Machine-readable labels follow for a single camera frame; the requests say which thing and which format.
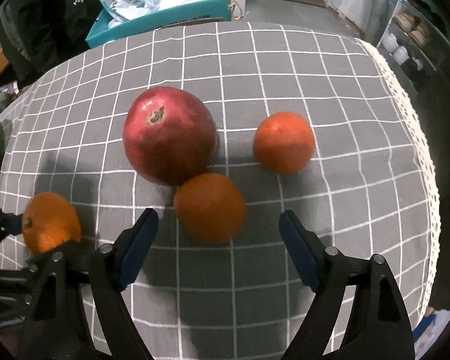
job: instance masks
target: blue gripper pad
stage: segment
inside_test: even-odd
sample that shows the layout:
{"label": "blue gripper pad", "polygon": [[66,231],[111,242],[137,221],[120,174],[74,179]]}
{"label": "blue gripper pad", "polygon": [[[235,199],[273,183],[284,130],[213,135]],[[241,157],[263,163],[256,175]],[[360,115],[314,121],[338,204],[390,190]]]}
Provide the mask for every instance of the blue gripper pad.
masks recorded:
{"label": "blue gripper pad", "polygon": [[155,210],[150,210],[145,222],[130,243],[127,252],[123,256],[122,263],[120,264],[118,283],[122,289],[125,289],[129,284],[134,283],[137,279],[148,251],[155,240],[157,231],[158,214]]}
{"label": "blue gripper pad", "polygon": [[280,216],[278,228],[302,284],[316,292],[320,286],[317,278],[317,262],[287,211]]}

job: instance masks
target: cardboard box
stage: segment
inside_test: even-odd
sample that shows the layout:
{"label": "cardboard box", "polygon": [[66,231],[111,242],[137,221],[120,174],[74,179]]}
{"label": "cardboard box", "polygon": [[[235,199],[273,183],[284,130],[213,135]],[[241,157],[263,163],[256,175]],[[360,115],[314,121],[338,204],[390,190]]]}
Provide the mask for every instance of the cardboard box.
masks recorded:
{"label": "cardboard box", "polygon": [[231,21],[231,0],[203,0],[153,12],[108,28],[112,17],[103,10],[87,36],[90,48],[127,36],[180,24],[199,24],[209,21]]}

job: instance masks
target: table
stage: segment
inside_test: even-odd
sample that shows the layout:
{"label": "table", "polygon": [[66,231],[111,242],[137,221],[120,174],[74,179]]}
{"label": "table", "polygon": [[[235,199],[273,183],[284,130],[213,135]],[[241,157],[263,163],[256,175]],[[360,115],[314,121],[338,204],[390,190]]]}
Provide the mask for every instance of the table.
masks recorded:
{"label": "table", "polygon": [[[190,239],[171,209],[174,190],[137,176],[125,157],[127,111],[154,85],[193,93],[214,117],[220,150],[210,171],[229,176],[247,201],[230,244]],[[279,111],[305,117],[316,138],[298,175],[277,177],[252,155],[257,126]],[[383,254],[412,326],[423,315],[439,249],[433,163],[407,94],[367,43],[274,24],[166,28],[61,64],[1,119],[11,136],[0,176],[6,212],[57,192],[73,203],[92,247],[113,242],[144,208],[159,212],[143,271],[123,293],[158,359],[280,357],[313,298],[281,242],[283,209],[344,254]],[[0,245],[0,267],[26,258],[22,237]],[[83,292],[95,344],[107,350]],[[340,345],[352,296],[349,288],[327,350]]]}

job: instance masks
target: orange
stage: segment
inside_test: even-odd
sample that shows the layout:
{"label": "orange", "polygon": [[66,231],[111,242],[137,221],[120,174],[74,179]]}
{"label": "orange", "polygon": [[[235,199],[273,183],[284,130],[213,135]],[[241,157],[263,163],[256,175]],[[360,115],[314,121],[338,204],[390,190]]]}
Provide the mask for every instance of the orange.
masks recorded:
{"label": "orange", "polygon": [[253,155],[279,175],[298,173],[310,161],[315,139],[308,122],[293,112],[267,117],[258,127]]}
{"label": "orange", "polygon": [[53,192],[35,196],[22,218],[22,234],[32,254],[42,254],[71,239],[80,242],[82,229],[71,203]]}
{"label": "orange", "polygon": [[206,244],[221,244],[243,226],[245,199],[228,177],[205,173],[186,181],[176,192],[176,217],[192,237]]}

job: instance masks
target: screw head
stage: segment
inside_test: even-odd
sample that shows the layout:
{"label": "screw head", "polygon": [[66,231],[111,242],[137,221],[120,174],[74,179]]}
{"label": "screw head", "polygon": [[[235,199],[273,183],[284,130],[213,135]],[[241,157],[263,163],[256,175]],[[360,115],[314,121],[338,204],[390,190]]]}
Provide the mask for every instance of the screw head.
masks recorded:
{"label": "screw head", "polygon": [[99,248],[100,253],[103,253],[103,254],[110,253],[110,252],[112,251],[112,249],[113,249],[113,245],[112,245],[112,244],[103,244],[103,245]]}
{"label": "screw head", "polygon": [[60,261],[63,257],[63,253],[61,251],[56,251],[54,254],[52,254],[52,260],[57,262]]}
{"label": "screw head", "polygon": [[373,259],[375,260],[376,263],[378,264],[383,264],[385,262],[385,257],[383,257],[381,254],[375,254],[373,256]]}
{"label": "screw head", "polygon": [[327,253],[329,256],[336,256],[338,254],[338,249],[334,246],[327,246],[325,248],[325,253]]}

